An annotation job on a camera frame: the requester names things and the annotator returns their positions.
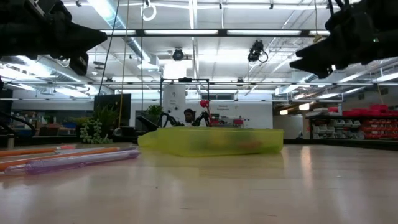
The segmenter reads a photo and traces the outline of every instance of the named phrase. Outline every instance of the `wooden table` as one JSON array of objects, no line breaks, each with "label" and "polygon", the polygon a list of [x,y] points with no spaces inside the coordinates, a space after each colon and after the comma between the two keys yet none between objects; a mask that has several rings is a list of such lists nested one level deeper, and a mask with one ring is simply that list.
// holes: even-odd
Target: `wooden table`
[{"label": "wooden table", "polygon": [[0,176],[4,224],[396,224],[397,211],[398,154],[336,146]]}]

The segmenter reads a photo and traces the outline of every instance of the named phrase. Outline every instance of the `white poster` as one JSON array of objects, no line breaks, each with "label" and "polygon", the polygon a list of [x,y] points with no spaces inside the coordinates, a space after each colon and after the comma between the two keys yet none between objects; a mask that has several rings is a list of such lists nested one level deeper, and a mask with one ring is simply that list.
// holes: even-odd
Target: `white poster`
[{"label": "white poster", "polygon": [[185,85],[164,86],[163,97],[163,112],[183,123],[185,120]]}]

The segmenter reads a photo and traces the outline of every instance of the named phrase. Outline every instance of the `man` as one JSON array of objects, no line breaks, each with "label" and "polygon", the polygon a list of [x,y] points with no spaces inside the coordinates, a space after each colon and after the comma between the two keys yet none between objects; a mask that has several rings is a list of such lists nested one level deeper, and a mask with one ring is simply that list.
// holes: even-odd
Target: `man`
[{"label": "man", "polygon": [[185,115],[185,126],[192,126],[192,122],[195,121],[195,112],[193,112],[193,110],[191,109],[186,109],[184,111],[184,115]]}]

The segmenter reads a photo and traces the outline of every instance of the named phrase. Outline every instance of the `yellow plastic tray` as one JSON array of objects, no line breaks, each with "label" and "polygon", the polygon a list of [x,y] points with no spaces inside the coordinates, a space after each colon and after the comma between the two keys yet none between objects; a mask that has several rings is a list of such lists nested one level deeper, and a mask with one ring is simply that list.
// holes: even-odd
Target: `yellow plastic tray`
[{"label": "yellow plastic tray", "polygon": [[283,130],[172,127],[140,136],[138,144],[178,156],[222,156],[276,153],[283,147]]}]

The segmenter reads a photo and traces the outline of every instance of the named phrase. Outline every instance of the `black monitor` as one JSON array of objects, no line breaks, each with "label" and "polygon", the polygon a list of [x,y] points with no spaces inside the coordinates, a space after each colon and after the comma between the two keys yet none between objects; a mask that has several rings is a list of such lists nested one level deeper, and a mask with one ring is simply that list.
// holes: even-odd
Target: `black monitor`
[{"label": "black monitor", "polygon": [[[98,107],[112,106],[120,112],[120,94],[94,97],[94,110]],[[121,126],[129,126],[131,114],[131,94],[123,94]]]}]

